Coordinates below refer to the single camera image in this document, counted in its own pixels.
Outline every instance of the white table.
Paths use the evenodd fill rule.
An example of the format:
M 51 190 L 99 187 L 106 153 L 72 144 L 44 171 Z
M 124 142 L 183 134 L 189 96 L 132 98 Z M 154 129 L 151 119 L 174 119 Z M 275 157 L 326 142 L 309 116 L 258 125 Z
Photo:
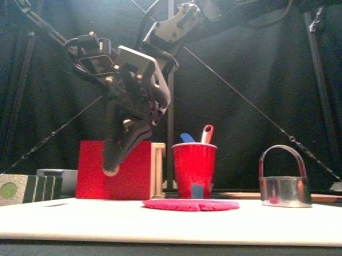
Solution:
M 241 209 L 219 212 L 153 210 L 140 201 L 75 198 L 3 206 L 0 239 L 342 248 L 342 208 L 234 201 Z

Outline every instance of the red plastic cup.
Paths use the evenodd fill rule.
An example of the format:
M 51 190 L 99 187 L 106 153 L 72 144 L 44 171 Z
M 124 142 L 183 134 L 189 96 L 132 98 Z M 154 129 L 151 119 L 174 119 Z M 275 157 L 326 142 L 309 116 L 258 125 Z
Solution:
M 173 146 L 177 186 L 181 198 L 210 198 L 217 146 L 191 142 Z

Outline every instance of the utensil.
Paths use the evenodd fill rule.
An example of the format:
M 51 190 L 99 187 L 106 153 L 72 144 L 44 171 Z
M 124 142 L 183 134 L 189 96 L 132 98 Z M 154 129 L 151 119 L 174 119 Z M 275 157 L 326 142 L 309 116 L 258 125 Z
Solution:
M 214 133 L 214 126 L 209 124 L 203 128 L 201 143 L 210 144 L 213 133 Z
M 182 138 L 185 143 L 195 142 L 194 138 L 191 137 L 191 135 L 189 133 L 182 133 L 181 138 Z

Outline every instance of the metal pail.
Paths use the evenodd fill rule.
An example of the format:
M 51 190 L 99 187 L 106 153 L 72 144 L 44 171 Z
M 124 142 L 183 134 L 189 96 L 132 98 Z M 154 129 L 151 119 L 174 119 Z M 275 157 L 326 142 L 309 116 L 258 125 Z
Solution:
M 263 177 L 265 156 L 274 148 L 285 149 L 293 154 L 297 159 L 301 177 Z M 263 205 L 279 207 L 311 207 L 311 195 L 309 191 L 305 163 L 301 155 L 291 147 L 275 145 L 263 152 L 259 159 L 259 188 Z

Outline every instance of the black backdrop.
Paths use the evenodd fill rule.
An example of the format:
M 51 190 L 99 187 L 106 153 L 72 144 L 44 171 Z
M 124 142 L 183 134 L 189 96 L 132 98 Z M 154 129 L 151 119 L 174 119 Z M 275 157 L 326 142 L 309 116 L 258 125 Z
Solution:
M 153 2 L 135 0 L 145 10 Z M 31 3 L 36 8 L 39 1 Z M 99 37 L 111 39 L 114 47 L 134 47 L 143 17 L 136 4 L 123 0 L 44 1 L 42 15 L 66 38 L 95 31 Z M 341 5 L 325 8 L 316 33 L 328 82 L 332 127 L 326 124 L 307 26 L 295 6 L 282 22 L 269 28 L 235 26 L 186 45 L 338 175 L 342 175 L 341 10 Z M 265 14 L 255 22 L 275 19 L 282 11 Z M 167 6 L 162 6 L 155 18 L 165 20 L 166 15 Z M 10 22 L 6 9 L 0 25 L 0 160 L 4 171 L 102 95 L 102 91 L 75 74 L 63 51 Z M 218 146 L 215 188 L 257 189 L 262 152 L 275 144 L 294 148 L 295 145 L 187 49 L 178 55 L 181 67 L 174 81 L 174 141 L 181 141 L 182 132 L 191 133 L 199 140 L 203 126 L 213 124 L 213 143 Z M 23 72 L 26 61 L 30 61 L 27 76 Z M 99 102 L 8 173 L 34 174 L 39 168 L 76 169 L 80 140 L 103 138 L 103 113 L 104 104 Z M 167 141 L 167 117 L 151 139 Z M 311 188 L 329 189 L 336 179 L 316 161 L 302 156 Z M 298 175 L 295 161 L 286 153 L 269 157 L 267 174 Z

